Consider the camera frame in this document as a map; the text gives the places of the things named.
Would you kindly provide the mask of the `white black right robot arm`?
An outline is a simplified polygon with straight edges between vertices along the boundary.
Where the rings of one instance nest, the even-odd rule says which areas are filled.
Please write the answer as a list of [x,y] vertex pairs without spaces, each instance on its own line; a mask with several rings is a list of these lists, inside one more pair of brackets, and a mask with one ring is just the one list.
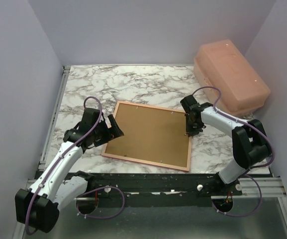
[[186,117],[186,134],[196,136],[210,125],[227,134],[232,139],[233,159],[216,173],[213,190],[224,195],[231,189],[231,183],[245,175],[265,159],[270,161],[261,165],[268,166],[274,160],[272,143],[266,136],[259,120],[245,121],[217,109],[211,103],[184,106]]

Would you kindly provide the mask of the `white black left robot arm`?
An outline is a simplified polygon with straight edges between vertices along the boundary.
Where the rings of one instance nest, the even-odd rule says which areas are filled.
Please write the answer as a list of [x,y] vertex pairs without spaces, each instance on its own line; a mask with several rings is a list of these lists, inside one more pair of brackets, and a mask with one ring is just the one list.
[[96,196],[99,190],[113,189],[112,186],[96,187],[94,177],[82,171],[63,183],[72,166],[91,146],[100,146],[123,136],[113,115],[109,115],[108,119],[110,127],[98,110],[84,113],[82,120],[65,132],[56,157],[42,175],[28,189],[20,189],[16,193],[16,218],[25,225],[28,235],[33,234],[31,228],[50,232],[59,212],[75,197]]

